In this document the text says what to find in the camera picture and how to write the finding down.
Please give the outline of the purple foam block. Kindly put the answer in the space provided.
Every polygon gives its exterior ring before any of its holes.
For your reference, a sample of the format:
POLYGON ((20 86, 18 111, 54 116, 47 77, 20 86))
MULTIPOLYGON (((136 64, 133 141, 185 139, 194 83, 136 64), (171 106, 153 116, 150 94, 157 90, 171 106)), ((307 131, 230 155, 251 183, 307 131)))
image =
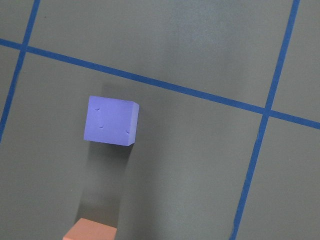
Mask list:
POLYGON ((90 96, 83 138, 120 146, 134 144, 139 109, 134 101, 90 96))

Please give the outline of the orange foam block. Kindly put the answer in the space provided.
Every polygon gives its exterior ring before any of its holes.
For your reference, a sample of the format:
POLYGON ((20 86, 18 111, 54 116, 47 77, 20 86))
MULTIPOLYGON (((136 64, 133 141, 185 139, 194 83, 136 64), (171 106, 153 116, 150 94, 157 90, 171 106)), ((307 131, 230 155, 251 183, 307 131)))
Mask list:
POLYGON ((63 240, 114 240, 117 228, 80 218, 63 236, 63 240))

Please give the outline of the brown paper table cover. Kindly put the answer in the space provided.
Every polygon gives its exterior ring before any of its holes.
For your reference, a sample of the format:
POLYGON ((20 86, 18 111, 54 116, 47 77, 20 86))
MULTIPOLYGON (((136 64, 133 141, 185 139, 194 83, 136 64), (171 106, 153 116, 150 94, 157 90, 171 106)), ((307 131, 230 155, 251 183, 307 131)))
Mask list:
POLYGON ((0 237, 320 237, 317 0, 3 0, 0 237), (135 143, 84 139, 89 97, 135 143))

